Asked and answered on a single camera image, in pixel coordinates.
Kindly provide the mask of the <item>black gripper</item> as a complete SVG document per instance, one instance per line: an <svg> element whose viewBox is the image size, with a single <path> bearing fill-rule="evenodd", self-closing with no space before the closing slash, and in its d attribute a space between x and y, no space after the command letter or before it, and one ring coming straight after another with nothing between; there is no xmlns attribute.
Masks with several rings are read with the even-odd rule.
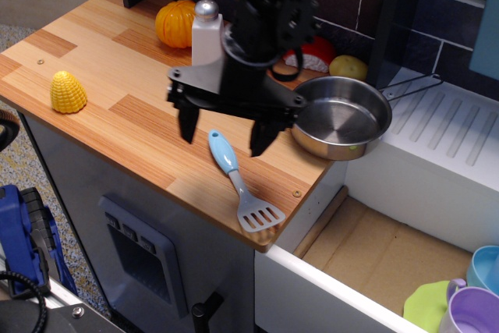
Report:
<svg viewBox="0 0 499 333"><path fill-rule="evenodd" d="M259 157L292 126L307 100L268 75L275 59L249 60L230 28L222 34L222 47L224 54L215 62L172 68L167 101L179 110L180 134L188 143L200 110L253 120L249 147L251 156Z"/></svg>

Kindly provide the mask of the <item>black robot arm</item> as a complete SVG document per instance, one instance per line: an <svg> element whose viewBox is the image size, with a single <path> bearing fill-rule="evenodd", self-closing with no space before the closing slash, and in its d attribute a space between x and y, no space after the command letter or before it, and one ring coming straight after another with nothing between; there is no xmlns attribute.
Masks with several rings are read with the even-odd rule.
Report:
<svg viewBox="0 0 499 333"><path fill-rule="evenodd" d="M249 142L261 155L291 128L306 99L285 87L296 79L273 70L288 51L301 55L313 40L316 0L236 0L234 20L222 35L224 54L207 65L175 67L167 100L178 109L181 137L192 142L201 110L254 122Z"/></svg>

